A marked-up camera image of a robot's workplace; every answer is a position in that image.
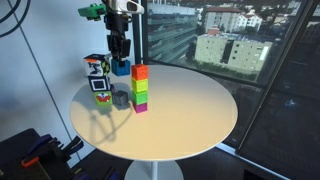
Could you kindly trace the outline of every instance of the cityscape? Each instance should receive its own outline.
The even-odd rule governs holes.
[[[149,58],[261,84],[277,63],[276,56],[301,5],[299,1],[268,1],[270,5],[255,1],[252,5],[243,1],[148,2]],[[319,37],[318,6],[300,43],[314,47]]]

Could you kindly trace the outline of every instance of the purple cube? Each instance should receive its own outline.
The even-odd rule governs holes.
[[[143,103],[138,105],[136,105],[134,101],[132,101],[132,103],[133,103],[134,110],[136,110],[136,113],[141,113],[148,110],[148,103]]]

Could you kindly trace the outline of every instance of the round white table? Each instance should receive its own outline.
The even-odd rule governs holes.
[[[134,160],[126,179],[183,179],[174,160],[201,154],[223,141],[236,124],[238,110],[230,93],[195,71],[150,65],[148,111],[132,106],[131,76],[110,75],[129,103],[97,106],[89,85],[70,106],[76,132],[97,149]]]

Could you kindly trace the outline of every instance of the white wall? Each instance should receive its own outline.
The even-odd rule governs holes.
[[[78,15],[78,8],[91,3],[101,1],[32,0],[22,31],[18,29],[0,38],[0,141],[30,127],[40,135],[51,134],[64,144],[70,142],[68,134],[71,138],[76,136],[69,106],[75,93],[88,83],[83,77],[82,58],[109,52],[106,41],[109,31],[103,20],[87,21]],[[18,19],[25,7],[23,0],[16,12]],[[9,10],[8,2],[0,1],[0,17]],[[16,23],[13,17],[1,23],[0,34]],[[133,40],[131,24],[126,36]],[[132,64],[133,52],[131,46],[128,60]],[[93,149],[85,143],[80,158]],[[69,165],[78,161],[73,156]]]

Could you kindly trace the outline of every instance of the table pedestal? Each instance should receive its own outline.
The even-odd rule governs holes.
[[[183,180],[183,174],[175,161],[133,161],[126,172],[125,180]]]

